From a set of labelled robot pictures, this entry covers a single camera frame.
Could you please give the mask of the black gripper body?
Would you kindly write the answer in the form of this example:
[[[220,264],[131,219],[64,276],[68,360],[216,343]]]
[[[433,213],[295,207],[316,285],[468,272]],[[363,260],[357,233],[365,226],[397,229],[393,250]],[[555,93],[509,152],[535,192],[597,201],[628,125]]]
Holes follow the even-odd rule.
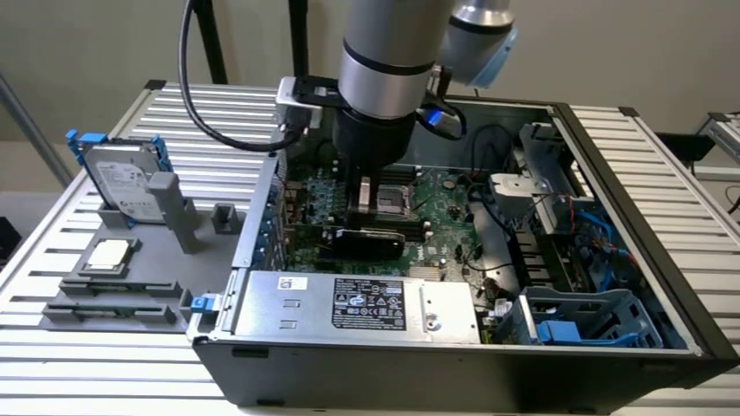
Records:
[[[375,175],[396,163],[407,153],[415,126],[415,116],[383,120],[353,109],[336,111],[333,142],[340,159],[352,173]]]

